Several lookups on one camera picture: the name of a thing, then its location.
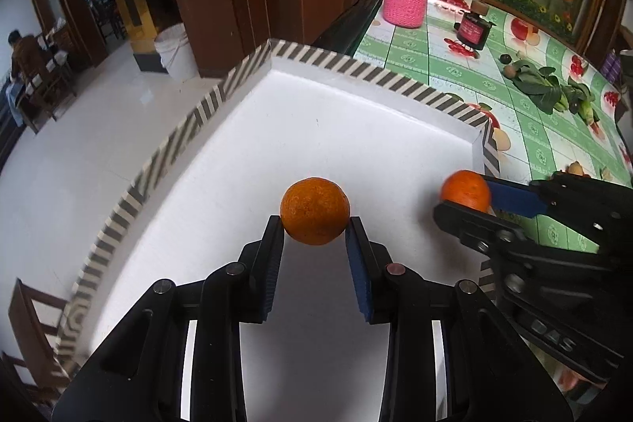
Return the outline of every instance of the orange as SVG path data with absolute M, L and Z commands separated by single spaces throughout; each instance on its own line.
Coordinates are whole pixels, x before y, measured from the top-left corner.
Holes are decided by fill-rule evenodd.
M 490 206 L 490 189 L 485 180 L 472 170 L 458 170 L 442 185 L 440 198 L 486 212 Z
M 345 230 L 349 201 L 336 183 L 308 178 L 286 190 L 280 213 L 284 229 L 296 241 L 324 245 Z

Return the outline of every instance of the white bucket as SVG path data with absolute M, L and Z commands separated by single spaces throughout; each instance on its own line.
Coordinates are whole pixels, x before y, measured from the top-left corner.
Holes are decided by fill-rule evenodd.
M 187 81 L 197 75 L 194 53 L 184 24 L 176 24 L 161 32 L 154 40 L 160 61 L 173 79 Z

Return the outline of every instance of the fruit-print tablecloth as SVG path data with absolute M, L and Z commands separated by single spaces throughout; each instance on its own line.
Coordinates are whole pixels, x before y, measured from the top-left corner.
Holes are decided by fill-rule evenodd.
M 445 1 L 428 0 L 420 29 L 397 28 L 379 10 L 354 58 L 457 95 L 490 113 L 493 125 L 510 139 L 510 148 L 499 152 L 502 179 L 527 184 L 577 161 L 592 178 L 631 187 L 631 161 L 613 119 L 619 92 L 591 65 L 581 64 L 564 44 L 495 7 L 490 7 L 486 19 L 496 27 L 478 59 L 451 50 L 445 39 L 457 41 L 453 26 L 461 21 L 463 11 L 447 7 Z M 464 7 L 472 0 L 448 1 Z M 521 57 L 537 67 L 554 67 L 561 83 L 566 84 L 571 76 L 589 86 L 596 97 L 593 109 L 600 118 L 597 128 L 588 128 L 580 115 L 569 111 L 541 112 L 503 77 L 502 54 L 510 54 L 513 61 Z M 542 245 L 587 252 L 597 249 L 596 244 L 549 217 L 513 217 Z

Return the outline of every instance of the wooden cabinet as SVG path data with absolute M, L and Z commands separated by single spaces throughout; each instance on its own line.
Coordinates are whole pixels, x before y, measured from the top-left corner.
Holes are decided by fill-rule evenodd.
M 220 76 L 268 38 L 312 44 L 357 0 L 177 0 L 203 76 Z
M 177 0 L 200 75 L 220 77 L 246 54 L 233 0 Z

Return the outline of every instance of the tiled floor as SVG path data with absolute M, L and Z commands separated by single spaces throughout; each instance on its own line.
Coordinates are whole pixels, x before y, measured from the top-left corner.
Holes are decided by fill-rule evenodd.
M 57 123 L 26 129 L 0 174 L 0 350 L 19 356 L 7 310 L 15 278 L 69 298 L 119 196 L 216 84 L 138 71 L 129 44 L 80 78 Z

